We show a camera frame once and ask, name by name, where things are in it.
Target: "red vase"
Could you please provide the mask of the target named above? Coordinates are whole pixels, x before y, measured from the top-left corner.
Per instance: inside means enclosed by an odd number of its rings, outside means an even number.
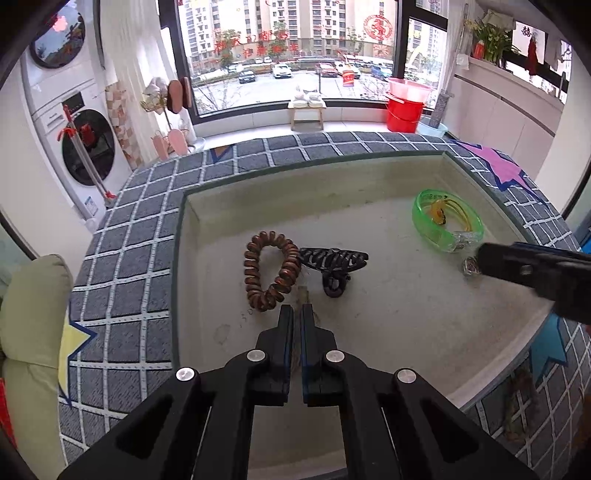
[[[479,40],[476,44],[476,47],[474,47],[473,57],[477,60],[482,60],[484,58],[485,50],[486,48],[484,46],[484,42],[482,40]]]

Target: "white wall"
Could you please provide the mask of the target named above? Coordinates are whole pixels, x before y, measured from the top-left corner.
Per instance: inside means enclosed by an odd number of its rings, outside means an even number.
[[[559,212],[579,185],[590,156],[591,76],[573,52],[569,96],[548,156],[535,180]]]
[[[76,277],[91,240],[50,175],[27,108],[21,67],[0,90],[0,208],[38,255],[61,255]]]

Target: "black car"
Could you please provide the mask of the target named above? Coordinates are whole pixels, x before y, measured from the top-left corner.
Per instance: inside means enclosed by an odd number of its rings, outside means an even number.
[[[256,75],[252,70],[242,70],[238,75],[240,83],[256,82]]]

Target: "pink slipper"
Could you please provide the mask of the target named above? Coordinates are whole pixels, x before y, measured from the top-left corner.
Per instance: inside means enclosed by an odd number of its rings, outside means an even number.
[[[180,157],[189,153],[187,141],[185,140],[183,132],[181,132],[177,128],[173,128],[170,131],[170,133],[168,134],[168,141],[170,142],[170,145],[174,148],[174,151]]]
[[[152,137],[152,143],[154,144],[154,148],[156,152],[158,152],[158,156],[160,160],[167,160],[168,159],[168,143],[161,135],[156,135]]]

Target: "mop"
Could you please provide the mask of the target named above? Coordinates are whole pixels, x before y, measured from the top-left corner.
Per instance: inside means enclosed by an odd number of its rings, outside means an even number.
[[[68,135],[72,140],[72,144],[74,145],[74,149],[76,149],[76,153],[82,160],[82,164],[84,168],[88,172],[92,183],[98,189],[99,193],[103,197],[105,201],[105,206],[111,207],[113,205],[113,201],[117,198],[117,195],[113,195],[109,190],[106,189],[103,180],[101,179],[99,173],[96,171],[95,165],[92,163],[88,152],[86,151],[86,147],[84,146],[84,142],[80,138],[80,134],[76,125],[74,124],[74,120],[72,120],[72,115],[70,114],[70,109],[67,105],[64,105],[64,113],[66,114],[66,118],[68,119],[67,126],[63,128],[57,136],[57,140],[61,141],[64,135]]]

